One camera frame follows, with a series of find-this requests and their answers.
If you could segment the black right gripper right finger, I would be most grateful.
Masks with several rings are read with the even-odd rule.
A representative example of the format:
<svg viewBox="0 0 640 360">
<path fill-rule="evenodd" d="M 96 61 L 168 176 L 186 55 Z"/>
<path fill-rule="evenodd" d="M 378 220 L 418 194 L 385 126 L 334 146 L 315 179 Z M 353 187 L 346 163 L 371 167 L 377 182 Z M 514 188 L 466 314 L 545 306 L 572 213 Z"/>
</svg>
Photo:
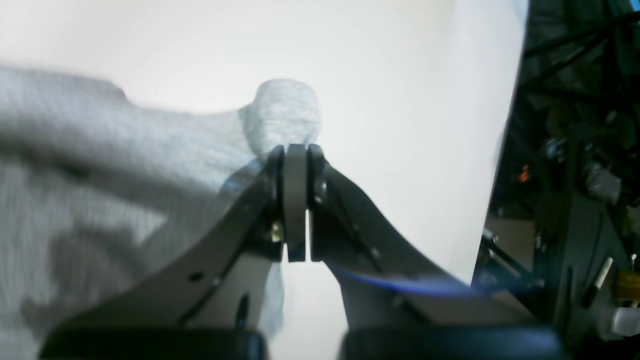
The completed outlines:
<svg viewBox="0 0 640 360">
<path fill-rule="evenodd" d="M 310 255 L 342 292 L 341 360 L 562 360 L 549 325 L 472 289 L 414 248 L 318 145 L 307 150 Z"/>
</svg>

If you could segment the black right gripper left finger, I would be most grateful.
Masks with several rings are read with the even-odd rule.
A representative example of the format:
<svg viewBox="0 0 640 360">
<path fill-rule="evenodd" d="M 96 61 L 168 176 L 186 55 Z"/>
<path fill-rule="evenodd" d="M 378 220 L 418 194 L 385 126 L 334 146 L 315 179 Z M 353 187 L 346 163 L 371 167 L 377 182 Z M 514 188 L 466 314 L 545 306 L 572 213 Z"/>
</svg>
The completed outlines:
<svg viewBox="0 0 640 360">
<path fill-rule="evenodd" d="M 258 330 L 272 266 L 306 260 L 307 148 L 272 150 L 197 244 L 46 338 L 41 360 L 267 360 Z"/>
</svg>

